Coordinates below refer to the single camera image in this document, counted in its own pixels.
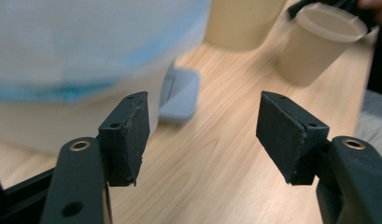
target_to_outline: plastic cup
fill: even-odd
[[[234,50],[259,47],[287,0],[213,0],[205,42]]]
[[[288,81],[309,86],[366,34],[365,24],[354,15],[323,4],[309,5],[298,12],[277,69]]]

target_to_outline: metal rivet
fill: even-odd
[[[357,150],[366,149],[366,146],[362,142],[354,140],[354,139],[344,139],[342,143],[345,146],[353,148],[353,149],[357,149]]]
[[[69,149],[72,151],[81,151],[83,149],[88,148],[91,145],[89,141],[78,141],[76,143],[73,143]]]

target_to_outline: wooden table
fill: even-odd
[[[111,188],[115,223],[321,222],[316,187],[287,185],[255,136],[261,91],[287,95],[331,127],[330,139],[352,135],[375,38],[356,43],[310,87],[299,88],[275,70],[290,28],[281,16],[259,49],[203,44],[178,58],[178,66],[202,76],[194,118],[183,126],[160,124],[137,187]],[[56,159],[0,140],[1,183],[17,184]]]

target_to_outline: cup rim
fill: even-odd
[[[318,11],[325,14],[329,14],[333,18],[336,18],[340,21],[347,21],[348,24],[352,25],[354,27],[354,30],[358,33],[357,35],[345,35],[345,34],[338,34],[334,31],[331,31],[329,29],[326,29],[322,26],[316,25],[313,21],[311,21],[307,15],[306,11]],[[302,8],[297,16],[296,16],[297,22],[302,25],[306,30],[309,32],[321,36],[326,39],[330,39],[332,41],[336,42],[354,42],[362,38],[367,34],[367,27],[366,25],[356,16],[342,10],[336,7],[331,7],[328,5],[324,5],[321,3],[315,3],[311,4],[309,6],[306,6]]]

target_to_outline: gray fabric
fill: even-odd
[[[365,93],[355,137],[371,144],[382,156],[382,94]]]

